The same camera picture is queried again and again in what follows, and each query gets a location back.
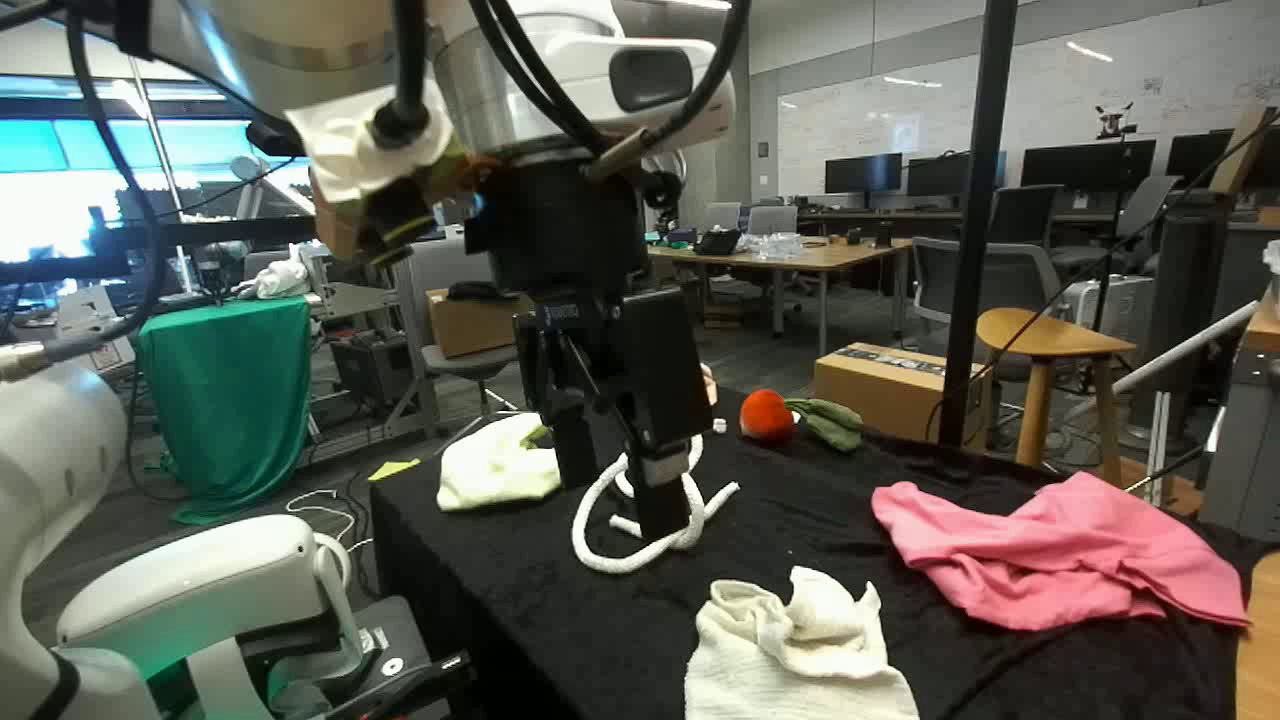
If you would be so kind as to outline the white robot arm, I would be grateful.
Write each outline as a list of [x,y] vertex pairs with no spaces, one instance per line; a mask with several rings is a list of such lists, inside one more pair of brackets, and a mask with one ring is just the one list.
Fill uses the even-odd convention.
[[694,479],[709,425],[694,326],[636,278],[665,187],[654,162],[732,121],[743,8],[719,41],[631,36],[614,0],[26,0],[12,16],[229,94],[309,155],[331,204],[373,209],[467,152],[467,248],[529,300],[515,354],[561,473],[591,468],[583,410],[606,405],[642,529],[713,518]]

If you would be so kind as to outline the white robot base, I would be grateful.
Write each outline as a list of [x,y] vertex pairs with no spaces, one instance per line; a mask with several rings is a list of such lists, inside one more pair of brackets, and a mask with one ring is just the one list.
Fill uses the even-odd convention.
[[41,640],[26,584],[103,502],[123,436],[85,359],[0,379],[6,720],[460,720],[473,660],[431,660],[399,598],[356,613],[347,551],[301,518],[141,551]]

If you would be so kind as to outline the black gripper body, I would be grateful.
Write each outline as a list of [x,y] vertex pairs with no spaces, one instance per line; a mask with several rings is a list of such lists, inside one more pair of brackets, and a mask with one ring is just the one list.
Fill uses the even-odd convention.
[[499,287],[532,300],[620,300],[650,270],[643,195],[628,178],[590,179],[578,162],[496,168],[463,248]]

